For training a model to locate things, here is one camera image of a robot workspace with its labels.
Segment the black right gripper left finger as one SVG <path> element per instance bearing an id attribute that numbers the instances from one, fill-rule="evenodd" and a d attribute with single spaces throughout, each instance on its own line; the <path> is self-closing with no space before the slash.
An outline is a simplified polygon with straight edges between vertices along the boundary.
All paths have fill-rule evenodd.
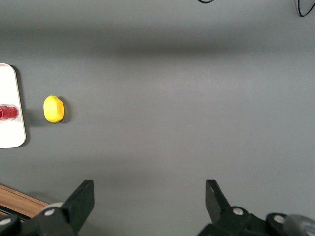
<path id="1" fill-rule="evenodd" d="M 92 180 L 83 181 L 64 203 L 50 204 L 36 217 L 40 236 L 76 236 L 95 206 Z"/>

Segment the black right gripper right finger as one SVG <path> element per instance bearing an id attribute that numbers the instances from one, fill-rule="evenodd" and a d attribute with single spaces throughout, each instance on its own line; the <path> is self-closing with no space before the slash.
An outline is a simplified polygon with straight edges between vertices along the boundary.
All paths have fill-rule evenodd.
<path id="1" fill-rule="evenodd" d="M 206 181 L 206 209 L 211 223 L 209 236 L 239 236 L 249 222 L 250 214 L 239 206 L 231 206 L 215 180 Z"/>

